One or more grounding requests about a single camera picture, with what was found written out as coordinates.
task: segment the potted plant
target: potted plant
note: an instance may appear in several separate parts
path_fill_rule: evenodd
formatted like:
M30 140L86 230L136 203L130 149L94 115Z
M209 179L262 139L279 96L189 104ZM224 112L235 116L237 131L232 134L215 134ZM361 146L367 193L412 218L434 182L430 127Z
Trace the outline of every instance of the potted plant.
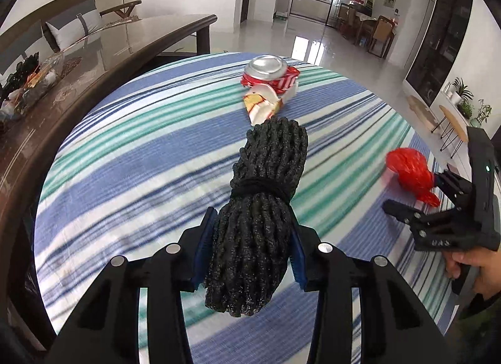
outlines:
M473 115L473 108L469 101L465 98L461 101L461 103L457 106L457 109L461 113L463 117L466 119L470 119Z
M462 100L471 100L473 98L473 94L467 89L468 86L464 84L462 78L456 77L452 85L456 88L456 92L452 93L450 97L450 102L453 105L461 105Z
M484 104L483 99L478 100L478 102L480 102L480 109L478 110L477 121L479 124L482 124L484 121L487 122L487 118L493 109L490 105Z

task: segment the plastic bag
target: plastic bag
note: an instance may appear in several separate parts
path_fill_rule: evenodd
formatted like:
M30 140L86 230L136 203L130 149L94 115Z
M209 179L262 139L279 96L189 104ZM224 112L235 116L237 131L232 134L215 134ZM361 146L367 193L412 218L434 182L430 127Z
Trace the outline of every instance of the plastic bag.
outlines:
M430 190L435 187L434 174L428 170L424 155L416 149L399 148L386 155L386 166L398 174L398 182L416 199L438 207L440 199Z

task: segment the gray and white pillow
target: gray and white pillow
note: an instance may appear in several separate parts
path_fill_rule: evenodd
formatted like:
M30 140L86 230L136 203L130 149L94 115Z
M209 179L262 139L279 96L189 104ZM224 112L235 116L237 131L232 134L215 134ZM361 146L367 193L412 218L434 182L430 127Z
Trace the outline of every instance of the gray and white pillow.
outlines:
M47 20L47 26L56 39L59 49L64 50L101 29L104 22L94 0L86 0Z
M16 72L16 66L26 57L39 53L39 63L54 54L42 33L40 21L14 40L0 54L0 84L5 85L7 77Z

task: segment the green plant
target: green plant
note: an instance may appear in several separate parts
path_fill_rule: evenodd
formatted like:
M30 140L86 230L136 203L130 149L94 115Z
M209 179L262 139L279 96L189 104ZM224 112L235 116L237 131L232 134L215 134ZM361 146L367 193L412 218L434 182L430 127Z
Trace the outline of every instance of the green plant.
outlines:
M456 92L457 94L467 100L472 100L473 99L473 94L470 90L467 90L468 86L464 85L463 79L456 77L456 79L453 82L454 87L456 87Z
M457 105L457 109L466 119L470 119L473 115L473 108L465 98Z
M493 108L490 105L484 104L483 99L478 100L478 102L480 102L480 109L478 110L477 121L479 124L482 124L484 121L487 122L487 118Z

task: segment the black rope bundle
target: black rope bundle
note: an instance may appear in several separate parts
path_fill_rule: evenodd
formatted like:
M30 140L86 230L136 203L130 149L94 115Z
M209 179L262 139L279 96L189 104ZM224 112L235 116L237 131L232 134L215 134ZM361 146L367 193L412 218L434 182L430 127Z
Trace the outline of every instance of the black rope bundle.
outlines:
M230 202L221 208L214 231L207 307L251 316L270 301L287 270L289 201L304 170L307 145L306 129L287 118L272 117L247 131L233 165Z

